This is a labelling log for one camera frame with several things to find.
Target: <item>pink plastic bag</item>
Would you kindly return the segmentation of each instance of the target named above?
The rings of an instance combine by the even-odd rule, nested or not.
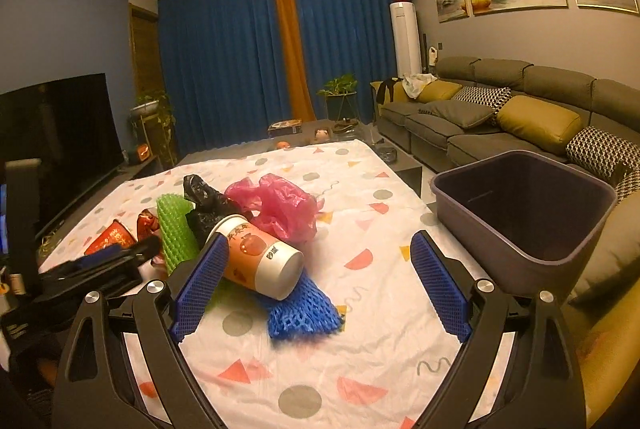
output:
[[[258,211],[252,224],[286,243],[311,241],[316,235],[319,202],[300,187],[268,173],[254,185],[250,178],[231,184],[225,195],[240,204],[243,211]]]

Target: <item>blue curtain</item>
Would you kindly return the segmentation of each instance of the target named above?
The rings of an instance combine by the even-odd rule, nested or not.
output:
[[[397,75],[391,29],[392,0],[296,0],[306,82],[317,117],[326,117],[316,91],[328,80],[354,73],[360,118],[370,122],[369,83]]]
[[[290,119],[274,0],[160,0],[162,73],[182,155]]]

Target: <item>sofa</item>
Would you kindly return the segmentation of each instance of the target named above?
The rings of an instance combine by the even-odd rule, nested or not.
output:
[[[581,124],[574,131],[593,126],[640,146],[640,90],[616,81],[525,61],[470,56],[442,58],[436,73],[441,80],[463,87],[508,86],[511,90],[511,99],[497,113],[494,123],[467,129],[425,113],[432,103],[409,98],[401,83],[393,86],[393,101],[390,91],[386,91],[384,103],[375,104],[379,132],[436,172],[513,149],[538,152],[590,172],[588,165],[569,161],[568,147],[564,152],[550,152],[541,142],[531,142],[513,130],[501,128],[505,121],[500,114],[517,96],[529,96],[575,112]],[[379,86],[380,83],[372,83],[374,96]],[[540,128],[546,127],[545,114],[533,116],[536,120]],[[562,306],[580,364],[587,425],[594,429],[636,427],[640,416],[640,190],[636,189],[637,186],[613,209],[580,276],[583,285],[585,281],[587,285],[592,284],[590,280],[597,281],[598,272],[615,273],[616,279],[609,281],[608,288],[587,296],[587,300],[570,296]],[[624,245],[626,248],[620,250],[626,250],[626,256],[631,253],[633,261],[629,265],[616,248],[603,248],[612,243]],[[603,265],[596,261],[607,250],[609,262]]]
[[[436,65],[440,79],[462,86],[499,88],[511,95],[526,95],[576,112],[584,126],[595,126],[640,144],[640,90],[606,79],[532,63],[506,59],[457,56]],[[380,83],[372,83],[377,92]],[[378,131],[436,172],[476,162],[501,152],[524,149],[567,163],[565,156],[506,133],[499,126],[482,124],[463,130],[440,117],[421,114],[424,103],[410,99],[402,85],[394,86],[394,99],[375,106]]]

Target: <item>paper cup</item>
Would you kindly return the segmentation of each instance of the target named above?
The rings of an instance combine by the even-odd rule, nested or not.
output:
[[[255,227],[244,216],[222,219],[211,231],[226,236],[229,262],[224,276],[277,300],[286,298],[300,279],[302,252]]]

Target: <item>green foam net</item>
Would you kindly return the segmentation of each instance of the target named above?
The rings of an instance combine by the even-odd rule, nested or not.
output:
[[[200,252],[184,216],[193,209],[193,204],[180,195],[164,194],[158,198],[157,207],[162,251],[167,272],[171,274],[178,263],[193,259]]]

